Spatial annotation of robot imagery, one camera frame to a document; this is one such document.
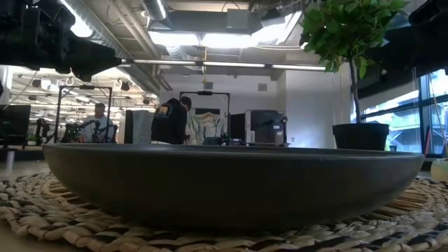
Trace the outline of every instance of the black plant pot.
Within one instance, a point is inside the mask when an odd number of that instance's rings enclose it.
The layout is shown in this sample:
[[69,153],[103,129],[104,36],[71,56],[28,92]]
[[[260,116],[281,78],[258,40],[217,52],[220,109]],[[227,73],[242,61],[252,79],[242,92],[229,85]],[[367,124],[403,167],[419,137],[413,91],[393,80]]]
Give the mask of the black plant pot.
[[381,123],[356,123],[334,125],[337,148],[384,151],[389,125]]

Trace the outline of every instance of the computer monitor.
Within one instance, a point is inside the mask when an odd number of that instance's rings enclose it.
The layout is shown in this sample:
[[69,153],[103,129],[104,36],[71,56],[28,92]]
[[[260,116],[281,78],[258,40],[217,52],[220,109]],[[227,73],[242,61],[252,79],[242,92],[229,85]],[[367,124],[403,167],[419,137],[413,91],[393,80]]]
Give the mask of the computer monitor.
[[30,113],[30,105],[0,106],[1,145],[25,144],[28,135]]

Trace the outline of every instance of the floor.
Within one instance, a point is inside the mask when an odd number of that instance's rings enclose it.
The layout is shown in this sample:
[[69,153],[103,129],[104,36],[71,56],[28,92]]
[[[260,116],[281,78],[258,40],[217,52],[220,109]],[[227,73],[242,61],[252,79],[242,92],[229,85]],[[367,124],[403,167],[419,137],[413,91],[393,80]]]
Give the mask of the floor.
[[[45,162],[16,162],[13,170],[8,171],[4,163],[0,163],[0,180],[12,176],[32,175],[41,172],[50,171]],[[430,178],[428,172],[420,173],[420,177]],[[0,220],[0,251],[8,252],[53,252],[68,251],[79,252],[86,251],[81,248],[74,248],[67,243],[37,241],[32,236],[20,237],[14,234],[9,224],[5,220]]]

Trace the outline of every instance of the metal frame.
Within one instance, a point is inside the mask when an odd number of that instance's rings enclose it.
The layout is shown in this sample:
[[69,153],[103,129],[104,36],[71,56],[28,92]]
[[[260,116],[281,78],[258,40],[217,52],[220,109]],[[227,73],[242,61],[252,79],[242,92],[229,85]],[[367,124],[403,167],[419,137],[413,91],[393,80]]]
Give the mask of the metal frame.
[[200,95],[200,96],[227,95],[227,133],[230,136],[230,93],[227,93],[227,92],[212,92],[212,91],[198,91],[198,92],[180,91],[179,92],[179,100],[182,98],[183,94],[196,94],[196,95]]
[[57,143],[57,129],[59,127],[59,118],[60,118],[60,113],[61,113],[61,101],[62,98],[65,97],[62,96],[62,90],[64,88],[79,88],[80,90],[94,90],[95,88],[99,88],[99,89],[106,89],[109,90],[109,99],[108,99],[108,107],[107,107],[107,121],[106,121],[106,138],[104,140],[104,143],[107,144],[107,136],[109,135],[109,120],[111,118],[111,104],[112,104],[112,87],[95,87],[95,86],[85,86],[85,85],[71,85],[71,86],[67,86],[67,85],[61,85],[59,86],[59,94],[57,96],[57,112],[56,112],[56,126],[55,126],[55,136],[54,136],[54,142],[55,144]]
[[[426,144],[432,142],[433,135],[431,133],[431,105],[434,105],[434,99],[431,97],[431,92],[429,88],[429,81],[427,80],[427,76],[422,76],[417,78],[418,88],[419,88],[419,97],[417,102],[412,102],[408,104],[403,104],[401,106],[397,106],[395,108],[384,109],[381,111],[377,111],[374,113],[361,115],[361,120],[365,120],[366,118],[371,118],[374,116],[382,116],[388,113],[395,113],[400,111],[406,111],[409,109],[418,109],[419,117],[420,117],[420,141],[421,141],[421,152],[424,154],[426,149]],[[448,94],[440,95],[436,97],[437,103],[448,102]],[[426,129],[430,127],[430,134],[426,133]],[[430,145],[430,153],[433,154],[433,145]]]

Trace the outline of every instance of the glass window frame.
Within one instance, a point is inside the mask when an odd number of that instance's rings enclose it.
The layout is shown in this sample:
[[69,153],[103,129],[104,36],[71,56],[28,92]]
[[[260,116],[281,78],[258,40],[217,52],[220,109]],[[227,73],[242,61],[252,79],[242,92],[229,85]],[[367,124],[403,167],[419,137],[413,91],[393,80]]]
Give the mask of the glass window frame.
[[[408,109],[418,109],[420,116],[420,138],[421,138],[421,152],[424,154],[426,151],[426,138],[428,137],[429,149],[428,158],[441,158],[441,154],[433,154],[432,134],[428,134],[428,127],[431,128],[431,105],[434,105],[434,98],[431,97],[431,87],[428,75],[420,78],[415,78],[418,84],[419,97],[418,101],[414,103],[404,104],[395,108],[384,109],[369,114],[361,115],[361,120],[365,122],[366,118],[374,116],[382,116],[387,113],[395,113],[399,111],[405,111]],[[443,94],[436,97],[437,103],[448,102],[448,94]]]

